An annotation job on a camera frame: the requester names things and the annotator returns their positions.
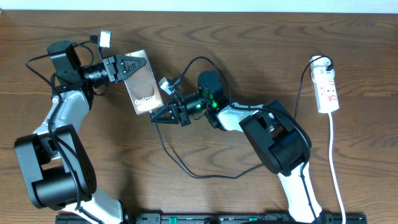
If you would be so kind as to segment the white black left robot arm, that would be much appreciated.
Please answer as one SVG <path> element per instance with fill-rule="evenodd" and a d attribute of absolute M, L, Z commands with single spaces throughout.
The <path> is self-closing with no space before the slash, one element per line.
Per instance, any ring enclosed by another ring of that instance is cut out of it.
<path fill-rule="evenodd" d="M 52 107 L 43 123 L 14 143 L 28 196 L 36 208 L 74 213 L 90 223 L 135 223 L 120 200 L 97 188 L 93 165 L 80 141 L 82 121 L 92 108 L 95 89 L 125 81 L 147 65 L 143 57 L 112 55 L 83 66 L 78 43 L 47 47 L 55 73 L 46 80 Z"/>

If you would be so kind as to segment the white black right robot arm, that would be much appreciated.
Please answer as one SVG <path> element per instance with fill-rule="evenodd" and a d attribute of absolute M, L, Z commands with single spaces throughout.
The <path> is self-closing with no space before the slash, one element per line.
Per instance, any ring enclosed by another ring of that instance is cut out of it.
<path fill-rule="evenodd" d="M 171 100 L 151 113 L 151 123 L 186 126 L 191 115 L 203 113 L 215 129 L 244 133 L 262 165 L 278 175 L 294 221 L 320 223 L 323 210 L 306 180 L 312 144 L 283 105 L 277 100 L 257 106 L 232 102 L 231 94 L 224 92 L 227 79 L 216 71 L 199 74 L 198 91 L 188 96 L 178 89 L 180 82 L 161 79 L 159 86 Z"/>

